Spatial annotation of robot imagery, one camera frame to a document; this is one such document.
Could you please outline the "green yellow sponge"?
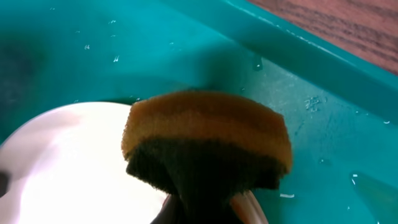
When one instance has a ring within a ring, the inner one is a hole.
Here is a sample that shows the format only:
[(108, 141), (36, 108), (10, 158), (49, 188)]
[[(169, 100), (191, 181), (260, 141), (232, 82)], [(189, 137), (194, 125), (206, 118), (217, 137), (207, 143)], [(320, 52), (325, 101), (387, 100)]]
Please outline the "green yellow sponge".
[(129, 175), (180, 198), (180, 223), (243, 223), (229, 201), (278, 189), (293, 161), (281, 114), (217, 91), (134, 103), (121, 150)]

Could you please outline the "white plate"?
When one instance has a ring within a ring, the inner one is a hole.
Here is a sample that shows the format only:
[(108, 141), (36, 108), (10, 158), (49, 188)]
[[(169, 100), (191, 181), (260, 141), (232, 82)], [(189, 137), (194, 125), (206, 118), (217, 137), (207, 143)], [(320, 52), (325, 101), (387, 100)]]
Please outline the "white plate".
[(77, 103), (30, 120), (1, 145), (10, 176), (1, 223), (150, 223), (166, 194), (126, 173), (130, 107)]

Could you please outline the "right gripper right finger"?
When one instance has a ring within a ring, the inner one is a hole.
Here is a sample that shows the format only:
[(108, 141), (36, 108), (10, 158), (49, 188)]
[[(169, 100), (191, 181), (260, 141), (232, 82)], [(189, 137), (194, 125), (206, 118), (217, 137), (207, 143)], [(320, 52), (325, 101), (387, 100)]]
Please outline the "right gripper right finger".
[(244, 224), (269, 224), (259, 202), (250, 190), (236, 194), (229, 202), (234, 213)]

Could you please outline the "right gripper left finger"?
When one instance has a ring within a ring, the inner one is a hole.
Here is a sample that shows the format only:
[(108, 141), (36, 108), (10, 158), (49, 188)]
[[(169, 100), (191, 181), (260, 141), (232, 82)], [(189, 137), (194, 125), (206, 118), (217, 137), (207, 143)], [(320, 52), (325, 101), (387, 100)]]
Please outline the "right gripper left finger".
[(179, 224), (180, 223), (180, 198), (169, 195), (158, 215), (150, 224)]

